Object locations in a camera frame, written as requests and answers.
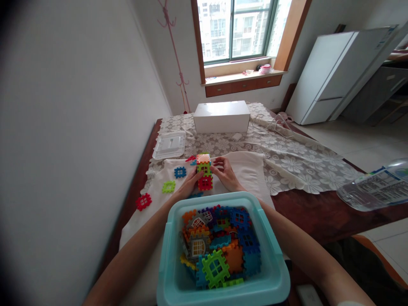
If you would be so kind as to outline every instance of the wooden table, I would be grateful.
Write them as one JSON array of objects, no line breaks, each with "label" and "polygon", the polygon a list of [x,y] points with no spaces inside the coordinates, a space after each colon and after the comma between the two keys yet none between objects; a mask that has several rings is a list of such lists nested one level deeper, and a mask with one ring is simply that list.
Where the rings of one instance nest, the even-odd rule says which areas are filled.
[{"label": "wooden table", "polygon": [[[135,201],[140,197],[140,191],[147,181],[146,171],[149,168],[149,161],[152,158],[161,122],[162,120],[158,119],[153,127],[142,159],[133,177],[125,204],[110,238],[98,278],[119,251],[122,228],[136,210]],[[291,129],[296,133],[311,138],[293,125],[291,125]],[[363,172],[347,160],[344,161],[356,170]],[[408,203],[372,212],[360,212],[340,200],[335,191],[325,191],[315,195],[306,193],[303,190],[292,189],[280,192],[271,196],[271,198],[278,212],[297,224],[320,244],[337,241],[408,217]]]}]

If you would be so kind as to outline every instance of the white cardboard box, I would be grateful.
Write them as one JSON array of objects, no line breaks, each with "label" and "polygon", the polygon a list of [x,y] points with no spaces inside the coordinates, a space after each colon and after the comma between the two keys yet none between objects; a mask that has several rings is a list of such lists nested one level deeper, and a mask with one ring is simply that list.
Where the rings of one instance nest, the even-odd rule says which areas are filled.
[{"label": "white cardboard box", "polygon": [[245,101],[200,103],[194,113],[197,134],[245,133],[250,113]]}]

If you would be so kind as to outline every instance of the pink coat rack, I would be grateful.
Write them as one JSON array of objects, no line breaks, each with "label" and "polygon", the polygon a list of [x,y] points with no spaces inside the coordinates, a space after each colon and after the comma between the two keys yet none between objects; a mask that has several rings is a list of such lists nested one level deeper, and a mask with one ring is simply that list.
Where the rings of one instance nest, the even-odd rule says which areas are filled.
[{"label": "pink coat rack", "polygon": [[181,86],[183,85],[183,89],[184,89],[184,94],[186,96],[186,101],[184,100],[184,95],[183,95],[183,91],[181,90],[181,96],[183,97],[183,104],[184,104],[184,114],[187,113],[191,113],[190,110],[190,104],[188,103],[188,98],[187,98],[187,91],[186,91],[186,86],[189,84],[189,81],[185,82],[184,81],[184,77],[183,77],[183,73],[181,72],[181,68],[180,68],[180,62],[179,62],[179,57],[177,56],[177,51],[176,51],[176,45],[174,44],[174,39],[173,39],[173,34],[171,33],[171,28],[174,27],[176,25],[176,17],[174,17],[174,21],[170,22],[169,19],[169,13],[167,10],[167,0],[165,0],[164,5],[162,5],[162,3],[160,2],[160,0],[158,0],[158,2],[160,3],[160,6],[163,9],[163,13],[164,13],[164,18],[166,19],[166,23],[163,25],[159,20],[157,20],[157,22],[163,27],[168,27],[169,28],[169,32],[170,32],[170,37],[171,37],[171,42],[173,43],[173,49],[174,49],[174,54],[176,55],[176,60],[177,60],[177,65],[178,65],[178,72],[180,75],[180,84],[176,82],[176,84],[178,86],[180,86],[180,90],[181,90]]}]

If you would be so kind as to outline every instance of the white floral lace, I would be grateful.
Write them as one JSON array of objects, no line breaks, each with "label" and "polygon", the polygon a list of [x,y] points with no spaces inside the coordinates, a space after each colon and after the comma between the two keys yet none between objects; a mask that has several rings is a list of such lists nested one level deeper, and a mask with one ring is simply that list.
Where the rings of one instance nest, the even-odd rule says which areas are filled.
[{"label": "white floral lace", "polygon": [[[272,120],[261,103],[247,103],[251,113],[248,131],[239,141],[234,141],[235,133],[196,134],[193,114],[173,116],[162,120],[159,134],[184,130],[186,148],[184,155],[174,159],[187,159],[191,155],[209,152],[211,156],[221,156],[234,151],[255,151],[264,153],[264,175],[271,195],[290,189],[301,189],[318,194],[336,190],[362,174],[343,161],[319,142],[277,126],[262,131]],[[263,114],[259,120],[255,117]],[[146,193],[155,174],[163,169],[163,160],[150,160],[147,182],[141,191]]]}]

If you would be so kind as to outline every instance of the glass pane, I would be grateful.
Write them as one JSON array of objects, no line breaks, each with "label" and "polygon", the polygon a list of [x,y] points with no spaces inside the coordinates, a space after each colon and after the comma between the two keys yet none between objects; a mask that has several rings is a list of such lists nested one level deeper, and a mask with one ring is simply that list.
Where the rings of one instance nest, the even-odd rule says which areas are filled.
[{"label": "glass pane", "polygon": [[261,54],[269,11],[239,13],[234,15],[232,57]]},{"label": "glass pane", "polygon": [[197,0],[204,62],[230,57],[231,1]]},{"label": "glass pane", "polygon": [[273,21],[271,40],[269,41],[267,56],[276,57],[281,45],[283,30],[286,25],[292,0],[279,0]]},{"label": "glass pane", "polygon": [[269,9],[271,0],[234,0],[234,12]]}]

